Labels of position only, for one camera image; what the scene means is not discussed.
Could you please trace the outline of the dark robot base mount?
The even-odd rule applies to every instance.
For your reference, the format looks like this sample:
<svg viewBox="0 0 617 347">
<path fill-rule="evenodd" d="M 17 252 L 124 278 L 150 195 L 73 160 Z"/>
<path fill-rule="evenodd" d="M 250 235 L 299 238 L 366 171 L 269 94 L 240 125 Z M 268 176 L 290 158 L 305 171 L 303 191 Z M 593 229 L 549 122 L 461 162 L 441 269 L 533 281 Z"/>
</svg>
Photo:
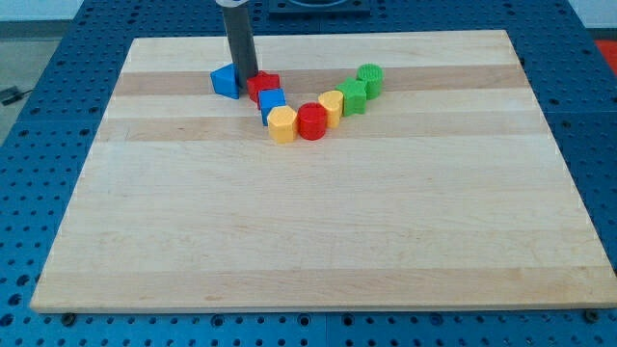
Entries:
<svg viewBox="0 0 617 347">
<path fill-rule="evenodd" d="M 370 0 L 269 0 L 273 17 L 326 14 L 370 14 Z"/>
</svg>

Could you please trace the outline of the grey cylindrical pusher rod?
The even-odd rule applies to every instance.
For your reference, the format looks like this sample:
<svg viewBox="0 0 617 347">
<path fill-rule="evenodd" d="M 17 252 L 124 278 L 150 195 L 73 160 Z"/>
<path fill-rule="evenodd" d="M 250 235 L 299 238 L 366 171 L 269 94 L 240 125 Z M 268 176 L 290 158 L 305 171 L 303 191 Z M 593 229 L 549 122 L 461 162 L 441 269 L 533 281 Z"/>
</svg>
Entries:
<svg viewBox="0 0 617 347">
<path fill-rule="evenodd" d="M 247 81 L 258 74 L 249 0 L 216 0 L 223 14 L 232 62 L 237 69 L 240 89 L 247 89 Z"/>
</svg>

